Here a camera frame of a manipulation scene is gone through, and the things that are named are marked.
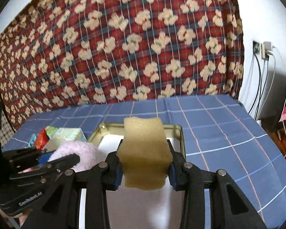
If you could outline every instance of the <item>red floral blanket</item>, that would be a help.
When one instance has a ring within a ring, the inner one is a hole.
[[[230,93],[243,78],[237,0],[33,0],[0,35],[12,125],[88,103]]]

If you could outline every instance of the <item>blue plaid tablecloth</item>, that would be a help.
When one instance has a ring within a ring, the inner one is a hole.
[[[158,100],[84,105],[36,114],[4,150],[27,146],[31,134],[48,126],[80,127],[86,138],[101,122],[128,116],[159,117],[183,128],[187,161],[215,172],[225,169],[236,181],[268,228],[286,219],[286,161],[264,130],[228,95],[180,96]],[[210,200],[206,195],[206,228]]]

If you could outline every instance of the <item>pink fuzzy cloth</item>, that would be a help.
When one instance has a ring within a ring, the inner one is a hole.
[[[91,169],[98,163],[96,160],[98,149],[92,143],[81,141],[65,141],[51,155],[48,162],[73,153],[80,157],[80,162],[71,168],[75,172]]]

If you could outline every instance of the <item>metal screw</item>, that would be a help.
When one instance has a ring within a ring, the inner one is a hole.
[[[98,164],[98,166],[99,166],[100,168],[106,168],[106,167],[108,166],[108,164],[107,164],[106,162],[100,162],[100,163]]]
[[[189,162],[185,162],[185,163],[183,164],[183,166],[184,166],[185,168],[187,168],[187,169],[190,169],[190,168],[193,167],[193,164],[192,164],[192,163],[189,163]]]
[[[65,175],[66,176],[70,176],[72,174],[73,174],[73,170],[71,170],[71,169],[68,169],[68,170],[65,171]]]
[[[224,177],[227,173],[226,173],[226,171],[225,171],[224,169],[220,169],[220,170],[218,171],[218,174],[219,174],[220,176]]]

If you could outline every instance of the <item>white tray bottom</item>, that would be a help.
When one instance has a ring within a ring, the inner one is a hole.
[[[116,151],[122,135],[106,135],[99,144],[98,162],[105,161],[108,153]],[[175,151],[180,152],[180,142],[168,138]],[[177,229],[180,227],[184,192],[175,192],[168,178],[159,190],[142,191],[124,186],[117,191],[107,191],[107,205],[111,229]],[[85,229],[86,189],[80,198],[79,229]]]

